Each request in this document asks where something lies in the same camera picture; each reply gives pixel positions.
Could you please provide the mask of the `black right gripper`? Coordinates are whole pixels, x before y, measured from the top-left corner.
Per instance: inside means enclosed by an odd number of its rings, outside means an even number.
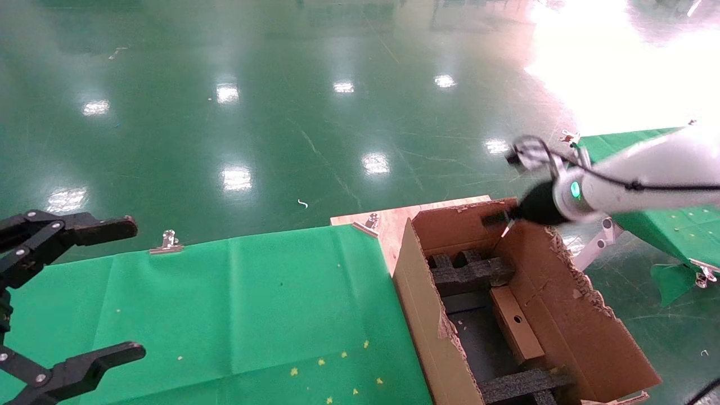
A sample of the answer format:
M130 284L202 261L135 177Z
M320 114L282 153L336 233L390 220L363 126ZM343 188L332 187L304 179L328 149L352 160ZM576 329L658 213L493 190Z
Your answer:
M496 214L483 216L484 226L506 224L501 238L505 238L514 227L515 220L525 220L543 226L556 225L556 204L553 197L555 182L548 180L538 183L525 194L515 209L506 209Z

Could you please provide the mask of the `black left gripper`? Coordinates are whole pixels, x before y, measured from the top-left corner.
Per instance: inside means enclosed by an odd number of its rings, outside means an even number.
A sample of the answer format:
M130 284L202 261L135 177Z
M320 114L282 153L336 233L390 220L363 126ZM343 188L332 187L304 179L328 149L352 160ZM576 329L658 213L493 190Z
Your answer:
M137 236L131 216L100 220L90 213L56 215L31 210L2 220L1 287L23 287L74 246L92 246ZM10 331L11 294L2 290L1 333ZM121 343L69 357L51 368L2 346L1 368L25 383L7 404L57 404L96 390L109 369L139 361L146 348L139 343Z

